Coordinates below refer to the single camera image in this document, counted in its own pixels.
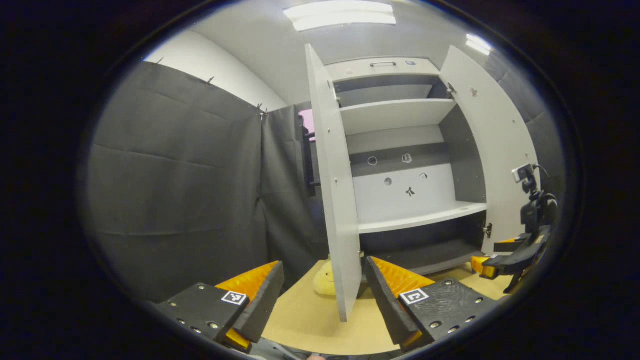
wooden table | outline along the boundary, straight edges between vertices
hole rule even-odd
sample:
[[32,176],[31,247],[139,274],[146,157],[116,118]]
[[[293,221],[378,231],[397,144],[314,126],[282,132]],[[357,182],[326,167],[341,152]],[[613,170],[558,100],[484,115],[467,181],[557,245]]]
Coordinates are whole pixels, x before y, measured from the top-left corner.
[[[294,286],[276,302],[262,334],[263,338],[287,347],[331,355],[367,355],[400,349],[391,342],[376,299],[367,289],[356,300],[349,322],[340,322],[335,297],[318,295],[313,278],[325,260],[318,261]],[[431,274],[439,281],[453,278],[493,300],[505,296],[511,276],[496,280],[471,274],[471,264]]]

plush toy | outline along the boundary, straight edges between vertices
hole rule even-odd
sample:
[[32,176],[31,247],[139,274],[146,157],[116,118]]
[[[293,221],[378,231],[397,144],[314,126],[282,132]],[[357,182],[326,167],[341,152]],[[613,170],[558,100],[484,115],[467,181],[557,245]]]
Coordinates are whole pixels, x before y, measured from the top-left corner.
[[314,290],[320,295],[335,296],[331,260],[327,260],[320,268],[320,271],[316,273],[314,277]]

cabinet shelf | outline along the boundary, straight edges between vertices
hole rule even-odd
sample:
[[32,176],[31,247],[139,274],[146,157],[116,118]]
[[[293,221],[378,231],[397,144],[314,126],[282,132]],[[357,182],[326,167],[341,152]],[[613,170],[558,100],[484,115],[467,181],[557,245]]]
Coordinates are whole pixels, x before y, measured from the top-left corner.
[[468,263],[471,256],[481,256],[483,253],[478,246],[456,238],[411,249],[365,252],[365,255],[380,258],[419,275],[429,275]]
[[402,127],[438,125],[455,106],[451,99],[371,102],[340,109],[345,135]]
[[398,218],[377,222],[367,222],[358,225],[360,234],[379,233],[382,231],[407,229],[465,217],[486,210],[486,204],[475,202],[455,201],[442,206],[437,211],[430,211],[424,215],[409,218]]

cabinet door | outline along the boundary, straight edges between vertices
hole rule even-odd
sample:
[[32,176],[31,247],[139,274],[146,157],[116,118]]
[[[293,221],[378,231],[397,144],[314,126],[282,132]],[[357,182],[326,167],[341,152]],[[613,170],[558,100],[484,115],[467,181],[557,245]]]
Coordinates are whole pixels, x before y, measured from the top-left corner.
[[[493,253],[493,242],[524,232],[520,208],[529,196],[516,184],[511,170],[537,163],[536,151],[520,112],[500,85],[459,49],[451,46],[440,79],[455,89],[454,99],[465,114],[476,139],[486,184],[486,223],[493,224],[491,239],[485,235],[483,252]],[[536,173],[540,184],[540,175]]]
[[351,164],[333,81],[313,47],[307,44],[305,52],[335,292],[340,320],[346,322],[362,280]]

sticker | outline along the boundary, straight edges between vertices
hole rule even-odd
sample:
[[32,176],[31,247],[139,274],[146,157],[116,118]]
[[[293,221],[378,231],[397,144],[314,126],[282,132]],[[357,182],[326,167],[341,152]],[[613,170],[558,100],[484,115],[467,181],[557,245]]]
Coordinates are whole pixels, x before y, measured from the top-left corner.
[[228,292],[225,296],[222,297],[222,301],[228,302],[233,305],[241,305],[245,299],[245,294],[236,293],[233,291]]
[[400,294],[400,296],[407,305],[415,304],[418,301],[423,301],[429,298],[429,295],[425,294],[422,289],[407,291],[406,293]]

